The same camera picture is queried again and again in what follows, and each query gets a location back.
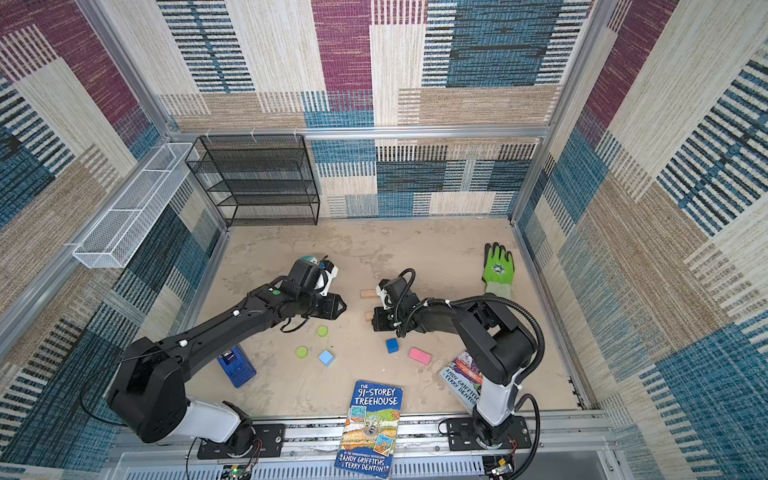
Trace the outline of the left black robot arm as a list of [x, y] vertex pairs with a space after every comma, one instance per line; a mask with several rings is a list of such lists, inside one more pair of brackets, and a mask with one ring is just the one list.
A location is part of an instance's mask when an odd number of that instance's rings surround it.
[[185, 383], [240, 342], [295, 316], [335, 320], [347, 309], [338, 294], [264, 284], [235, 306], [176, 336], [142, 337], [125, 350], [107, 404], [144, 443], [172, 435], [210, 442], [249, 442], [246, 415], [193, 400]]

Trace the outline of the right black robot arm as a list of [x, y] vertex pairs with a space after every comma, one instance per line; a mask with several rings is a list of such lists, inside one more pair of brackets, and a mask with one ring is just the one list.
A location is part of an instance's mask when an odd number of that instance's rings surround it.
[[458, 335], [482, 375], [480, 397], [473, 408], [478, 444], [494, 448], [513, 436], [514, 404], [522, 381], [545, 353], [538, 321], [519, 304], [484, 294], [460, 300], [420, 299], [402, 278], [382, 280], [363, 298], [377, 295], [373, 329], [403, 338], [411, 332]]

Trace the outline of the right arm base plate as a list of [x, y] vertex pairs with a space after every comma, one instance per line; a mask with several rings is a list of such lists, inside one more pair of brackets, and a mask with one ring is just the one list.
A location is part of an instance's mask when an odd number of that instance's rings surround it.
[[498, 426], [482, 418], [454, 417], [442, 423], [451, 451], [530, 449], [532, 429], [522, 416], [509, 416]]

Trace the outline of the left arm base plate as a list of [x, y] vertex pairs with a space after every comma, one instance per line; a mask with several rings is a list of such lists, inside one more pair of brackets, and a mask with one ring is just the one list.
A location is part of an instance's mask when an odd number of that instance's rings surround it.
[[239, 426], [224, 443], [203, 439], [198, 460], [254, 460], [281, 455], [286, 425], [281, 423]]

